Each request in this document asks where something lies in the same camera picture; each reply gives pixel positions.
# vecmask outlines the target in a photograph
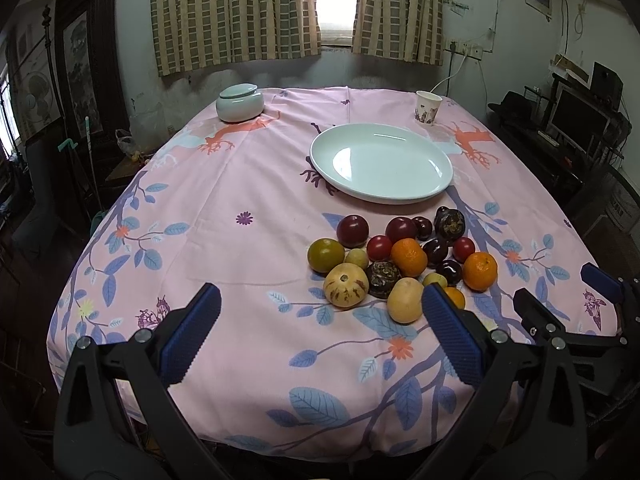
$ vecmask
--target orange deer print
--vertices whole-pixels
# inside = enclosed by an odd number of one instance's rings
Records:
[[[205,137],[204,140],[206,144],[202,144],[201,146],[198,146],[198,149],[201,152],[207,152],[207,155],[210,155],[211,153],[215,153],[220,148],[222,148],[222,144],[226,144],[227,145],[226,149],[228,151],[231,148],[233,148],[235,144],[232,143],[230,140],[223,139],[222,137],[228,134],[236,133],[236,132],[252,132],[259,128],[264,128],[267,124],[271,123],[272,121],[276,121],[280,118],[280,111],[278,111],[277,113],[278,113],[277,117],[272,117],[269,119],[258,117],[257,119],[254,119],[253,121],[250,121],[248,123],[228,124],[226,126],[223,126],[218,131],[216,131],[213,137]]]
[[[495,140],[491,136],[491,133],[487,130],[481,130],[477,126],[473,126],[469,123],[463,124],[468,124],[473,128],[473,130],[464,131],[460,129],[460,127],[456,123],[453,123],[453,128],[451,128],[450,126],[445,127],[454,133],[456,137],[456,144],[460,146],[460,148],[462,148],[462,151],[465,153],[466,158],[468,158],[473,163],[479,162],[484,168],[487,169],[489,169],[489,167],[491,166],[491,158],[496,162],[496,164],[500,164],[500,159],[495,155],[476,150],[471,145],[472,142],[479,141],[495,142]]]

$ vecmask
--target checkered curtain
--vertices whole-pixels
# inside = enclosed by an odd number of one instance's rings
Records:
[[[316,0],[151,0],[159,75],[320,54]]]
[[[442,64],[442,0],[358,0],[353,51]]]

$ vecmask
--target computer monitor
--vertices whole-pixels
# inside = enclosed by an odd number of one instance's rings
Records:
[[[577,91],[563,86],[549,124],[570,144],[593,157],[609,126],[609,118]]]

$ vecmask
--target paper cup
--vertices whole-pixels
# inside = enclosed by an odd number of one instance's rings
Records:
[[[436,119],[442,97],[431,92],[416,92],[418,101],[415,105],[415,119],[421,123],[431,124]]]

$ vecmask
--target plate rim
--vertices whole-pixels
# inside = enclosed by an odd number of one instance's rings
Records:
[[[433,193],[429,193],[427,195],[420,195],[420,196],[411,196],[411,197],[403,197],[403,198],[395,198],[395,197],[391,197],[391,196],[383,196],[383,195],[375,195],[375,194],[371,194],[371,193],[366,193],[364,191],[358,191],[356,189],[353,189],[353,187],[348,188],[350,191],[353,191],[354,193],[357,193],[358,196],[356,196],[356,198],[359,197],[368,197],[368,198],[372,198],[372,199],[382,199],[382,200],[391,200],[391,201],[395,201],[395,202],[407,202],[407,201],[418,201],[418,200],[426,200],[428,198],[431,198],[432,196],[436,196],[439,193],[442,193],[445,189],[447,189],[447,187],[449,187],[449,185],[452,183],[453,181],[453,164],[451,162],[451,159],[449,158],[449,155],[447,155],[443,149],[441,149],[439,146],[436,145],[435,142],[433,142],[431,139],[428,139],[427,137],[423,137],[421,134],[418,134],[417,132],[414,132],[413,130],[409,130],[407,128],[402,128],[401,126],[394,126],[393,124],[381,124],[381,123],[347,123],[347,124],[336,124],[335,126],[332,126],[331,128],[327,128],[324,132],[320,133],[319,135],[317,135],[314,140],[311,141],[311,146],[309,147],[309,157],[311,158],[311,163],[313,164],[315,170],[320,173],[320,175],[322,175],[322,177],[329,182],[330,184],[332,184],[332,186],[337,187],[338,189],[342,189],[345,188],[347,186],[345,186],[343,183],[338,182],[337,180],[335,180],[333,177],[329,176],[325,171],[323,171],[318,164],[316,163],[316,159],[314,157],[314,145],[316,143],[316,140],[318,140],[321,136],[323,136],[325,133],[334,130],[336,128],[343,128],[345,126],[386,126],[389,128],[395,128],[397,130],[402,130],[403,132],[407,132],[409,134],[412,134],[414,136],[417,136],[421,141],[423,142],[427,142],[428,144],[430,144],[433,149],[435,149],[436,151],[442,153],[442,155],[444,155],[445,159],[448,162],[448,166],[450,168],[451,171],[451,179],[440,188],[438,188],[435,192]]]

